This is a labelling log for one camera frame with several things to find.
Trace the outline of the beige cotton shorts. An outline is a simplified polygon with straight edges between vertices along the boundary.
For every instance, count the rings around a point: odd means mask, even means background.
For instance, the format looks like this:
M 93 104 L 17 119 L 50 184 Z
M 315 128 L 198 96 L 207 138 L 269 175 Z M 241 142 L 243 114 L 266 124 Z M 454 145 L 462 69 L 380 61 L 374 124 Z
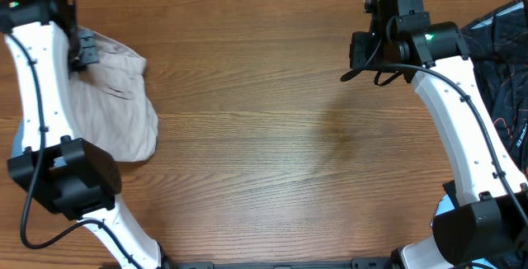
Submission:
M 158 116 L 146 94 L 147 60 L 127 45 L 95 32 L 99 62 L 69 79 L 81 137 L 117 162 L 146 161 L 158 142 Z

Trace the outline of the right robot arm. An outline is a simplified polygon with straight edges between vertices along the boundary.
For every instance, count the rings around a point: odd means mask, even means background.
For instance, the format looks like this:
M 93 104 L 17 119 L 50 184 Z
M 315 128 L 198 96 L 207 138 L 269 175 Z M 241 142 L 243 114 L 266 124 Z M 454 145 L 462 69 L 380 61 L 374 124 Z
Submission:
M 503 146 L 480 96 L 461 29 L 432 23 L 422 0 L 365 0 L 370 29 L 353 34 L 348 81 L 364 71 L 403 77 L 429 110 L 454 174 L 452 210 L 432 233 L 355 268 L 467 268 L 527 247 L 527 180 Z

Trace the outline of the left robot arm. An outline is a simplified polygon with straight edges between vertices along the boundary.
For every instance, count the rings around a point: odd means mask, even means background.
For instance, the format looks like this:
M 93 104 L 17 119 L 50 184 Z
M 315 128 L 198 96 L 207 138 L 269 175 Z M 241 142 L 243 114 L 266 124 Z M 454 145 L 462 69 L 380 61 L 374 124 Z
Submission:
M 1 31 L 24 121 L 21 154 L 7 170 L 26 202 L 91 231 L 123 268 L 173 267 L 126 206 L 116 161 L 81 136 L 69 78 L 99 57 L 93 33 L 78 27 L 76 0 L 2 0 Z

